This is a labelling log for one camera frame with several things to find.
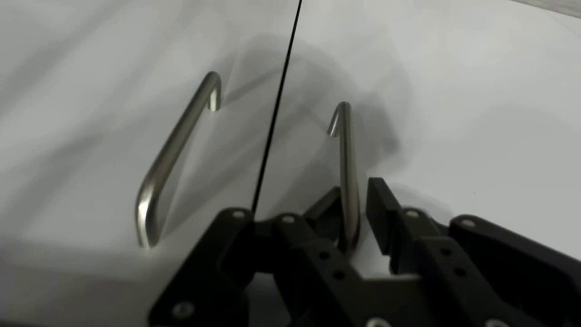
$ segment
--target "screw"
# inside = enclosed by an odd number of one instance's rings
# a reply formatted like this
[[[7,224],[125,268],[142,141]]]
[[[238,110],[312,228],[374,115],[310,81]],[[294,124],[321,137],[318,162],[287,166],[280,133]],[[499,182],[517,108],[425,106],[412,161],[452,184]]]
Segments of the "screw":
[[[196,306],[191,302],[180,302],[171,310],[174,321],[187,321],[196,313]]]
[[[503,321],[486,321],[485,327],[510,327]]]
[[[365,327],[392,327],[387,321],[381,319],[370,319],[367,321]]]
[[[241,219],[245,219],[247,215],[245,215],[243,212],[234,212],[232,217],[238,219],[238,221],[241,221]]]
[[[294,224],[294,217],[283,217],[283,224]]]
[[[414,212],[414,210],[407,210],[405,215],[410,217],[410,219],[419,219],[419,213]]]
[[[461,221],[461,224],[463,224],[465,228],[470,228],[470,230],[476,228],[476,222],[474,222],[474,221]]]

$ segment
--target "white cabinet door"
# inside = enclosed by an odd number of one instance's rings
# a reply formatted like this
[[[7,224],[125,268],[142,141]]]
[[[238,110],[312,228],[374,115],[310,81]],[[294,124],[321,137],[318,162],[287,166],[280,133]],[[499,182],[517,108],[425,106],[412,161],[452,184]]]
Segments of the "white cabinet door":
[[[0,4],[0,321],[138,327],[207,224],[250,208],[294,0]],[[158,248],[142,179],[201,79],[203,113]]]
[[[570,17],[510,0],[307,0],[258,217],[303,213],[339,186],[325,130],[350,103],[361,212],[381,177],[439,222],[479,215],[581,259],[579,88]],[[376,253],[363,230],[358,261]]]

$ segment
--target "black mechanical part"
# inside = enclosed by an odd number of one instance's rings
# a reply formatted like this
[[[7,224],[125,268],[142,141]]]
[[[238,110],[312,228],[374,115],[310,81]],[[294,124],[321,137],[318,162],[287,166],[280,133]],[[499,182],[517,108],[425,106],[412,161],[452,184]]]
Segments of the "black mechanical part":
[[[392,273],[401,277],[363,281],[336,250],[339,202],[332,190],[303,217],[289,213],[260,224],[243,210],[220,213],[149,324],[247,327],[243,290],[256,273],[267,273],[290,327],[581,326],[579,262],[472,217],[472,226],[461,217],[447,230],[423,212],[401,210],[379,179],[368,181],[367,217],[381,253],[392,257]]]

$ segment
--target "metal handle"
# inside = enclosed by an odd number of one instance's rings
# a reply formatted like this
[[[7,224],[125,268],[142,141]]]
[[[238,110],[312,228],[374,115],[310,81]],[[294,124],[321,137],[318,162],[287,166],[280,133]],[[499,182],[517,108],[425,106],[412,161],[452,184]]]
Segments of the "metal handle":
[[[156,162],[151,166],[149,173],[142,182],[134,208],[138,242],[142,248],[149,250],[158,244],[162,228],[165,224],[165,217],[169,213],[169,204],[174,193],[174,186],[167,186],[167,181],[171,179],[171,173],[174,172],[174,166],[192,130],[196,128],[203,108],[207,108],[209,112],[218,112],[220,103],[221,81],[218,73],[211,72],[203,79],[194,99],[189,103],[180,123],[172,130]]]
[[[350,253],[356,250],[359,239],[359,195],[358,195],[358,173],[356,157],[350,139],[350,106],[341,103],[332,115],[329,126],[330,137],[339,137],[341,146],[341,208],[343,208],[343,233],[339,239],[339,250]]]

